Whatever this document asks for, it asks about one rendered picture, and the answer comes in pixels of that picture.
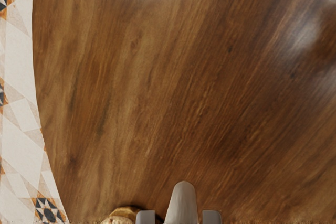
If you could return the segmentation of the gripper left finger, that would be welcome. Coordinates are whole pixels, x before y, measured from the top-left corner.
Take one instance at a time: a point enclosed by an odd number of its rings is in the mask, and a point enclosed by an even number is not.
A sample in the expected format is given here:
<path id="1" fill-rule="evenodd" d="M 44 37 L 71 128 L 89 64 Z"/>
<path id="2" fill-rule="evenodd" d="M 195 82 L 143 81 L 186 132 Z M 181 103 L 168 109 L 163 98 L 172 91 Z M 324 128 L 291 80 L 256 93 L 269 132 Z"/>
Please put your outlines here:
<path id="1" fill-rule="evenodd" d="M 136 215 L 135 224 L 155 224 L 154 210 L 141 210 Z"/>

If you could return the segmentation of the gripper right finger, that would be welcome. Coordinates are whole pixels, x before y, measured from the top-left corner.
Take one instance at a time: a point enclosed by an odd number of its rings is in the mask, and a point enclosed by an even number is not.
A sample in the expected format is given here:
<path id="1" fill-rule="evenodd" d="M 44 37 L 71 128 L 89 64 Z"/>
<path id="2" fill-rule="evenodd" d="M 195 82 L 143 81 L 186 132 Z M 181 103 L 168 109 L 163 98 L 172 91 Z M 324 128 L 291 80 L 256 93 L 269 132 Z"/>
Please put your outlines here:
<path id="1" fill-rule="evenodd" d="M 202 224 L 222 224 L 221 213 L 217 210 L 203 210 Z"/>

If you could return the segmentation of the pale grey tapered object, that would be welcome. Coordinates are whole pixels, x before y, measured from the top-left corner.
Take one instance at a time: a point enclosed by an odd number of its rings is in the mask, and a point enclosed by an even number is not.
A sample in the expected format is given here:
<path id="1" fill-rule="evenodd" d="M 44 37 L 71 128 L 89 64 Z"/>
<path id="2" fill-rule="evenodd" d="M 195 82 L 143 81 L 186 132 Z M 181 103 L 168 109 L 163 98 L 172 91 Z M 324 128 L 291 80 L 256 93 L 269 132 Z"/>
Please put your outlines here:
<path id="1" fill-rule="evenodd" d="M 164 224 L 199 224 L 196 192 L 187 182 L 178 182 L 171 195 Z"/>

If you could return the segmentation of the tan knobbly round object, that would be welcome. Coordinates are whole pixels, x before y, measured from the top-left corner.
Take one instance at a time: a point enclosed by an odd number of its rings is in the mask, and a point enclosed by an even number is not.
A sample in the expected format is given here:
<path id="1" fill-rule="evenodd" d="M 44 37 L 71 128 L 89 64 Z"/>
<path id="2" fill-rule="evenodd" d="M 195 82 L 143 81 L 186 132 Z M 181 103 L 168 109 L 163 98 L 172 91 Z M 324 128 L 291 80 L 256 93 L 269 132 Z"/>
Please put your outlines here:
<path id="1" fill-rule="evenodd" d="M 116 208 L 100 224 L 135 224 L 137 213 L 140 211 L 137 207 L 125 206 Z"/>

